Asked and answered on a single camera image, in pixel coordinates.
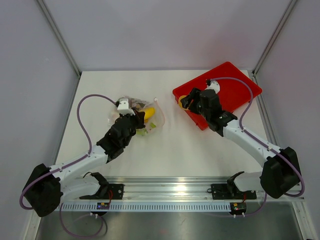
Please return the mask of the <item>orange fake tangerine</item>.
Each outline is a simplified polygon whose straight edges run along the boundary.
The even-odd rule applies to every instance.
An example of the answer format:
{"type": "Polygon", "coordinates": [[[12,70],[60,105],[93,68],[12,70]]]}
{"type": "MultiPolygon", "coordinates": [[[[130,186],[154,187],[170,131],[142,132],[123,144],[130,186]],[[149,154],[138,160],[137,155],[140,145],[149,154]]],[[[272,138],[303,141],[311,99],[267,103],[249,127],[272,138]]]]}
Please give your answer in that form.
{"type": "Polygon", "coordinates": [[[189,110],[189,97],[187,95],[181,95],[178,99],[178,105],[181,109],[188,111],[189,110]]]}

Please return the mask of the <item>yellow fake mango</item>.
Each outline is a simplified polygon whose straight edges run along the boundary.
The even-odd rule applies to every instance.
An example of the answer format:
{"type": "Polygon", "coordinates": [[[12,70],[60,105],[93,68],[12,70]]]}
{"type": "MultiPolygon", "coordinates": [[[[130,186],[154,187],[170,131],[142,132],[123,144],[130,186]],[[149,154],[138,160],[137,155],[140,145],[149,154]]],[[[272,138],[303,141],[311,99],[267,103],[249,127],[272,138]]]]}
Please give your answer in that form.
{"type": "Polygon", "coordinates": [[[145,122],[145,123],[147,123],[148,120],[149,120],[150,118],[152,118],[152,117],[155,115],[155,113],[156,113],[156,110],[155,110],[154,107],[147,107],[147,108],[143,109],[142,111],[145,112],[145,116],[144,116],[144,122],[145,122]]]}

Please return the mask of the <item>clear zip top bag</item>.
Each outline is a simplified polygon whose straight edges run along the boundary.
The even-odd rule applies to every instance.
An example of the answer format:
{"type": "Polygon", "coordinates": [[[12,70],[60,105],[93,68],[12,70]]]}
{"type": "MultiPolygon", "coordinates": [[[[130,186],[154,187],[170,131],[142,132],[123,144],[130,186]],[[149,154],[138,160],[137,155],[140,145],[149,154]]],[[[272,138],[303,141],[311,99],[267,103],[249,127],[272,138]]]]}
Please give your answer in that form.
{"type": "Polygon", "coordinates": [[[153,134],[165,124],[165,116],[156,97],[153,101],[146,101],[123,95],[116,101],[116,107],[108,115],[110,126],[120,117],[120,113],[123,113],[125,107],[144,113],[144,128],[136,130],[136,133],[140,136],[153,134]]]}

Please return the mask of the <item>green fake lettuce leaf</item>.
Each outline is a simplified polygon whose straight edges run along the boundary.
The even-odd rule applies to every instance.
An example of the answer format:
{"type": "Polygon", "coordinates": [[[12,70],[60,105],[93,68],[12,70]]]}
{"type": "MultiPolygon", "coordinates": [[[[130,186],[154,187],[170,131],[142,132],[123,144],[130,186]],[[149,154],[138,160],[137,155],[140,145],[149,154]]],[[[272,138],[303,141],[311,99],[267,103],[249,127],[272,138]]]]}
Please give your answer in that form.
{"type": "Polygon", "coordinates": [[[160,126],[158,124],[155,124],[154,122],[149,121],[149,122],[146,123],[144,128],[137,129],[136,130],[136,134],[138,136],[144,137],[144,136],[153,134],[159,128],[160,128],[160,126]]]}

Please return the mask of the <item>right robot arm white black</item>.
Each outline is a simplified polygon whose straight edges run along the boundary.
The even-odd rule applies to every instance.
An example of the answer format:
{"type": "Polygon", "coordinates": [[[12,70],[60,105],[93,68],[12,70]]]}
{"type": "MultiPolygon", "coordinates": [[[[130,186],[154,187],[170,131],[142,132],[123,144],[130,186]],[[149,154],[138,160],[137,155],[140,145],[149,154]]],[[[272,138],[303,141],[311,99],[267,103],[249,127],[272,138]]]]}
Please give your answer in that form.
{"type": "Polygon", "coordinates": [[[289,195],[297,184],[302,184],[302,175],[296,152],[267,142],[249,131],[233,113],[222,108],[218,94],[213,89],[191,92],[181,97],[183,109],[201,115],[208,127],[245,150],[262,167],[261,172],[241,171],[227,181],[227,193],[239,198],[246,191],[263,190],[274,199],[289,195]]]}

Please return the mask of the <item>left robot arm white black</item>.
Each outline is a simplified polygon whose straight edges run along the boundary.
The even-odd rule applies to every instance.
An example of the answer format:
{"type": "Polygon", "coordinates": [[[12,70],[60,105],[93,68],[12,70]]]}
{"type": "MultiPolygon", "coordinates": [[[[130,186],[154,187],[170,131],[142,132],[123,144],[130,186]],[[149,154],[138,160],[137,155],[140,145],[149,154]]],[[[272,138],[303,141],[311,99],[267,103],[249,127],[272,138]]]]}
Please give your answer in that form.
{"type": "Polygon", "coordinates": [[[45,217],[61,203],[73,199],[103,199],[108,194],[109,182],[98,172],[82,175],[116,159],[129,145],[136,130],[144,127],[145,112],[120,115],[84,156],[50,167],[43,163],[36,166],[22,190],[21,199],[30,204],[27,209],[45,217]]]}

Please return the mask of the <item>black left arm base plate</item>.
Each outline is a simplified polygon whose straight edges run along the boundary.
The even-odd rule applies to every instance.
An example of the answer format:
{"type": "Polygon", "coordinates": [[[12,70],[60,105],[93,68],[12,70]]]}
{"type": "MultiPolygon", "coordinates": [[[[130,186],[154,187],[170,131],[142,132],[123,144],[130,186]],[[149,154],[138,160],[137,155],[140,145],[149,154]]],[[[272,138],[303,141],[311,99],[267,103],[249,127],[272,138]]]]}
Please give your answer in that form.
{"type": "Polygon", "coordinates": [[[108,186],[103,186],[98,193],[99,200],[122,200],[124,195],[124,184],[110,183],[108,186]]]}

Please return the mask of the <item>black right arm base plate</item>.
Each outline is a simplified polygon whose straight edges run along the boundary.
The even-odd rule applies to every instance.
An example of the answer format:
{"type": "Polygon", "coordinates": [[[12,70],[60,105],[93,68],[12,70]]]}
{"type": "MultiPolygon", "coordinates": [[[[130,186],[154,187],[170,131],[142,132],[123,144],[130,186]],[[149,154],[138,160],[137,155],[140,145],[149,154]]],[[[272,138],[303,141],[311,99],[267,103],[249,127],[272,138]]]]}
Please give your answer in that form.
{"type": "Polygon", "coordinates": [[[206,190],[212,195],[213,200],[256,200],[255,191],[240,191],[235,186],[229,186],[227,183],[213,183],[206,190]]]}

